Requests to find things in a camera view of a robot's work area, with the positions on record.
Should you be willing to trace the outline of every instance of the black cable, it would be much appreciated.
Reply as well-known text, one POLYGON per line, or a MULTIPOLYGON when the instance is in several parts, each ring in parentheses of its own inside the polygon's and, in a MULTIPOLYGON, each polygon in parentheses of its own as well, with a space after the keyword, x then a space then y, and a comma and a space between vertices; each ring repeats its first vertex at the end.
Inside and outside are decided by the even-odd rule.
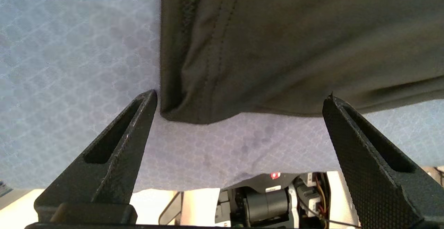
POLYGON ((439 183, 441 184, 441 186, 443 186, 444 172, 439 170, 437 167, 434 167, 434 169, 438 172, 438 174, 439 174, 439 183))
POLYGON ((322 217, 322 216, 320 216, 320 215, 318 215, 316 212, 314 212, 313 210, 311 210, 301 199, 300 199, 300 197, 298 196, 298 201, 299 201, 299 203, 300 204, 302 204, 302 205, 304 205, 304 207, 307 209, 307 210, 309 210, 309 212, 311 212, 311 213, 313 213, 316 217, 318 217, 320 220, 323 220, 323 221, 325 221, 325 222, 328 222, 328 223, 335 223, 335 224, 342 224, 342 225, 344 225, 344 226, 354 226, 355 228, 362 228, 362 227, 360 227, 360 226, 357 226, 357 225, 355 225, 355 224, 349 224, 349 223, 344 223, 344 222, 339 222, 339 221, 334 221, 334 220, 329 220, 329 219, 327 219, 327 218, 324 218, 324 217, 322 217))

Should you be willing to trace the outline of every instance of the light blue fabric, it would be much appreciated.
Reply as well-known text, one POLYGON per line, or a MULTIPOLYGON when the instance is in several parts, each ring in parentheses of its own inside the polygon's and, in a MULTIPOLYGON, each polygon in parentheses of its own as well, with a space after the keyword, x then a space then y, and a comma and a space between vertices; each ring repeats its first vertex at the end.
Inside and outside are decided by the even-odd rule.
MULTIPOLYGON (((0 0, 0 178, 45 188, 136 95, 159 90, 160 0, 0 0)), ((422 166, 444 163, 444 101, 366 114, 422 166)), ((322 118, 157 112, 136 190, 339 169, 322 118)))

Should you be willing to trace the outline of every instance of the white label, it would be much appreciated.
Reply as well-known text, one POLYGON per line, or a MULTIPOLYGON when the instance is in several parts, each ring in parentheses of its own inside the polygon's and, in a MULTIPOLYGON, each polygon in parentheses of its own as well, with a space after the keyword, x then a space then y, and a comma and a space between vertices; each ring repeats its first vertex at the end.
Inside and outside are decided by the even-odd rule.
POLYGON ((276 190, 280 190, 280 189, 281 189, 281 186, 277 185, 277 186, 273 186, 273 187, 269 187, 269 188, 265 189, 265 192, 268 193, 268 192, 272 192, 272 191, 276 191, 276 190))

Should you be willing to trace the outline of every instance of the wire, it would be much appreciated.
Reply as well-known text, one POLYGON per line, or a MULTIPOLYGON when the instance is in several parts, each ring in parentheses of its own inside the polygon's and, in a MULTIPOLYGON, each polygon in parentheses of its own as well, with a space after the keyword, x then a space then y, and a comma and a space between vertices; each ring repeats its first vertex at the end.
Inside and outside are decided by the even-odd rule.
MULTIPOLYGON (((322 208, 322 205, 321 205, 321 204, 319 204, 319 211, 321 211, 322 214, 325 213, 325 212, 324 212, 324 209, 322 208)), ((325 221, 323 221, 323 220, 320 220, 320 221, 322 221, 322 223, 324 224, 324 229, 327 229, 327 222, 325 222, 325 221)))
POLYGON ((439 174, 439 183, 441 184, 441 186, 443 186, 444 172, 439 170, 437 167, 434 167, 434 169, 438 172, 438 174, 439 174))
POLYGON ((318 215, 316 212, 314 212, 313 210, 311 210, 300 198, 299 198, 299 196, 298 196, 298 201, 299 201, 299 204, 302 204, 302 205, 304 205, 304 207, 309 211, 309 212, 311 212, 311 213, 313 213, 314 215, 316 215, 316 217, 318 217, 320 220, 323 220, 324 222, 328 222, 328 223, 334 223, 334 224, 342 224, 342 225, 344 225, 344 226, 354 226, 355 228, 362 228, 362 227, 360 227, 360 226, 357 226, 357 225, 355 225, 355 224, 349 224, 349 223, 344 223, 344 222, 339 222, 339 221, 334 221, 334 220, 329 220, 329 219, 327 219, 327 218, 324 218, 324 217, 322 217, 322 216, 320 216, 320 215, 318 215))
POLYGON ((327 200, 325 199, 325 194, 324 194, 324 191, 321 188, 321 185, 319 184, 319 180, 317 179, 317 175, 316 175, 316 186, 317 186, 317 189, 319 190, 319 192, 322 195, 322 205, 324 205, 324 211, 322 213, 327 214, 327 204, 326 204, 327 200))
POLYGON ((324 184, 324 193, 325 193, 325 199, 327 202, 327 211, 330 210, 330 188, 328 186, 328 182, 326 180, 326 173, 321 173, 321 179, 319 180, 321 182, 321 184, 324 184))

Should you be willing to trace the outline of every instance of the electronic components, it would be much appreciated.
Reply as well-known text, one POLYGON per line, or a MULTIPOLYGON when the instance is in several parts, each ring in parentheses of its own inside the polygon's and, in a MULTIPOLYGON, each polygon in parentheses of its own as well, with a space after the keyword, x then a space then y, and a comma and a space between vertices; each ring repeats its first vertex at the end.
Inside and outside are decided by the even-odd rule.
POLYGON ((301 180, 304 182, 304 184, 308 187, 316 186, 316 181, 313 178, 312 172, 306 172, 299 176, 301 180))
POLYGON ((296 188, 299 199, 301 199, 303 204, 306 204, 313 212, 310 212, 306 207, 301 206, 306 211, 307 217, 311 218, 319 215, 318 205, 321 203, 321 196, 316 191, 314 187, 308 187, 306 185, 299 185, 296 188))

